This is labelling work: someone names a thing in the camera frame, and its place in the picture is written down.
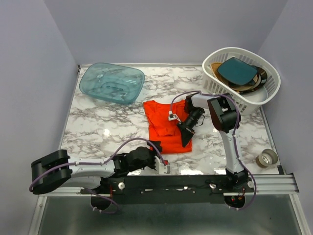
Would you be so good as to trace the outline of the orange t shirt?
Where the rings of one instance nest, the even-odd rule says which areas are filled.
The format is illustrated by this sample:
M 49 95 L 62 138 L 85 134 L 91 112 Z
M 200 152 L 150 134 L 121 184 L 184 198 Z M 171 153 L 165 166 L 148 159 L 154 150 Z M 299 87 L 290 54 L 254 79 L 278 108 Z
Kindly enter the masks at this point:
M 154 100 L 143 102 L 144 112 L 149 124 L 149 140 L 160 141 L 162 154 L 178 154 L 192 151 L 192 142 L 182 146 L 178 121 L 168 120 L 170 104 L 161 104 Z

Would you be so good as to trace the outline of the clear blue plastic tub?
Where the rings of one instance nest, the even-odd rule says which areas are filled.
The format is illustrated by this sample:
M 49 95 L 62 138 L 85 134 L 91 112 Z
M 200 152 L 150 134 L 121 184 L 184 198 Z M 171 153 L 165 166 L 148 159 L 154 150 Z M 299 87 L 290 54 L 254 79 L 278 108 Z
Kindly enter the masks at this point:
M 84 73 L 80 91 L 92 98 L 129 105 L 138 98 L 145 74 L 135 68 L 108 63 L 95 63 Z

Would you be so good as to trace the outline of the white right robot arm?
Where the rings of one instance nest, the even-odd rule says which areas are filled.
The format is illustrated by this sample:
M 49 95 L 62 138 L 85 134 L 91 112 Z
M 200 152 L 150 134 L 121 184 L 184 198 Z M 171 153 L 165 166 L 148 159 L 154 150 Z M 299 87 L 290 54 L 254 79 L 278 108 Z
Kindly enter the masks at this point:
M 235 192 L 248 178 L 248 171 L 241 161 L 241 148 L 236 134 L 240 126 L 241 115 L 230 94 L 206 95 L 191 94 L 185 99 L 184 111 L 188 114 L 185 121 L 179 121 L 177 127 L 181 133 L 182 146 L 185 147 L 195 134 L 194 127 L 208 109 L 212 124 L 219 131 L 226 155 L 225 187 Z

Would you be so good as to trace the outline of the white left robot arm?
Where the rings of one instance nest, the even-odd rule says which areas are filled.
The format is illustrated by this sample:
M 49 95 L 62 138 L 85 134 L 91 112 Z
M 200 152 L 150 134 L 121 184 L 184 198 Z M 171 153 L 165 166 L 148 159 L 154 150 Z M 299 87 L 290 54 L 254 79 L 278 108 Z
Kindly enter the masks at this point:
M 146 167 L 158 174 L 170 173 L 170 165 L 161 154 L 161 142 L 146 143 L 146 147 L 140 146 L 129 153 L 115 151 L 106 160 L 71 158 L 66 150 L 57 150 L 31 164 L 29 191 L 41 195 L 59 187 L 80 187 L 104 193 L 109 186 L 106 178 L 124 177 Z

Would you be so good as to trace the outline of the beige tape roll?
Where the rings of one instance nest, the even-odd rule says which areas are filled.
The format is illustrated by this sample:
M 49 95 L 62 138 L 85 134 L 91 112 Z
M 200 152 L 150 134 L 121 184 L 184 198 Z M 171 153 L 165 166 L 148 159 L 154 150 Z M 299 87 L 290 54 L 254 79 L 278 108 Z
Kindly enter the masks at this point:
M 257 165 L 261 168 L 268 168 L 278 163 L 278 155 L 272 149 L 264 149 L 255 159 Z

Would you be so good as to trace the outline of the white plastic laundry basket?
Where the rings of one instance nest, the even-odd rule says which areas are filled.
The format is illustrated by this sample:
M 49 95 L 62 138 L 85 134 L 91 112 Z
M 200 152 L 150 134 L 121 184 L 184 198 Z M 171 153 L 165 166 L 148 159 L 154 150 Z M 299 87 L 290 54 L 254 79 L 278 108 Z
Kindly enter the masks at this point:
M 278 93 L 278 71 L 259 55 L 238 47 L 221 48 L 202 63 L 202 86 L 210 94 L 229 93 L 247 116 Z

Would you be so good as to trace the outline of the tan wooden plate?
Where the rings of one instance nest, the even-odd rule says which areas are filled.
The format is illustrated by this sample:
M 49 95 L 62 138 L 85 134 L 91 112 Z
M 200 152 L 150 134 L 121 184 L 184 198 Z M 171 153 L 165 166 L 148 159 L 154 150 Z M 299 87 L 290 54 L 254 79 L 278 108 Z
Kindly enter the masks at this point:
M 215 77 L 220 76 L 220 74 L 218 72 L 218 68 L 220 67 L 221 64 L 222 63 L 220 63 L 220 62 L 214 62 L 214 63 L 210 64 L 210 67 L 211 67 Z

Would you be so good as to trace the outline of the teal square plate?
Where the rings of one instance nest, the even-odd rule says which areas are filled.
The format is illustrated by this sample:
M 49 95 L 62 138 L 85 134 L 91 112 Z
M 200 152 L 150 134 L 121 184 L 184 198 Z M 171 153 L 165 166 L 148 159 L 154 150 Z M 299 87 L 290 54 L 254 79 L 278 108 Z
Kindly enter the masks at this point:
M 229 82 L 242 86 L 255 77 L 257 70 L 244 61 L 232 57 L 220 65 L 218 72 L 221 77 Z

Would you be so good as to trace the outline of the dark round plate stack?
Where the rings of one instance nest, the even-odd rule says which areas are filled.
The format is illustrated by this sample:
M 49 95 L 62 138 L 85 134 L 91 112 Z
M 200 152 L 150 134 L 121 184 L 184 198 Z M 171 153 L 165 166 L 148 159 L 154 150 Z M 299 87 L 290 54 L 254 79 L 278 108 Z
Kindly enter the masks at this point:
M 238 94 L 247 94 L 257 91 L 258 89 L 262 88 L 268 79 L 268 75 L 264 69 L 258 66 L 252 66 L 254 69 L 257 70 L 255 77 L 247 84 L 243 86 L 239 86 L 229 82 L 228 80 L 224 79 L 223 77 L 219 77 L 218 80 L 230 87 L 232 90 L 237 92 Z

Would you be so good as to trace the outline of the aluminium extrusion rail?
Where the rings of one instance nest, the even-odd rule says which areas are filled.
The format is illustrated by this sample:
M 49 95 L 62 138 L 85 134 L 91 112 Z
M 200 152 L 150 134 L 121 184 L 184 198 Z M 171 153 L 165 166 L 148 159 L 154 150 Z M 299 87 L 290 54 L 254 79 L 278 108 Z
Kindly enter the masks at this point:
M 257 195 L 287 195 L 298 194 L 299 189 L 292 174 L 288 175 L 254 175 Z M 41 196 L 85 196 L 89 192 L 80 187 L 61 187 Z

